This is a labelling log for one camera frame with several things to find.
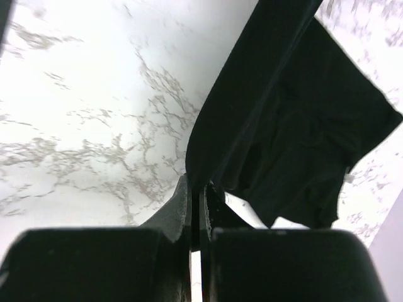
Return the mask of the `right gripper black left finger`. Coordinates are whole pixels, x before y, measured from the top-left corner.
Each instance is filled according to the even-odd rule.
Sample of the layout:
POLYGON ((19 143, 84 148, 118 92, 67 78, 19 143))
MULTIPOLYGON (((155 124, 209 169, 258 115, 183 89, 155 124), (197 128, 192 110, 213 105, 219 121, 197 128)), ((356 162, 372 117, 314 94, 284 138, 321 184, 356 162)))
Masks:
POLYGON ((190 301, 185 176, 140 226, 23 232, 1 265, 2 301, 190 301))

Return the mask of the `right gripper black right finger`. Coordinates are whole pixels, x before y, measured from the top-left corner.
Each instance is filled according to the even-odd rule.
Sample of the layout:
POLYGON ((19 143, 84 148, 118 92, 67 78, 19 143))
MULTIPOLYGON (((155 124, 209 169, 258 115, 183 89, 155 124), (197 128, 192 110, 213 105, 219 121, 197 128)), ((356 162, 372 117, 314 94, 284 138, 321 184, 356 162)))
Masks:
POLYGON ((371 257, 341 230, 255 229, 212 185, 199 198, 204 301, 386 301, 371 257))

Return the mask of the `black t shirt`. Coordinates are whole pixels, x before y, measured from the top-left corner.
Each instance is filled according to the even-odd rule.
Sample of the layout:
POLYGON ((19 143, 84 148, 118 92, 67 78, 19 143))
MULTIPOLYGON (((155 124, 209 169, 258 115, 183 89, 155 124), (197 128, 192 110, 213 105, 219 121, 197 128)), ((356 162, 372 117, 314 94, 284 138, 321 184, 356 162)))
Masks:
POLYGON ((402 115, 315 19, 319 1, 259 1, 196 119, 194 191, 247 201, 268 227, 338 218, 344 177, 402 115))

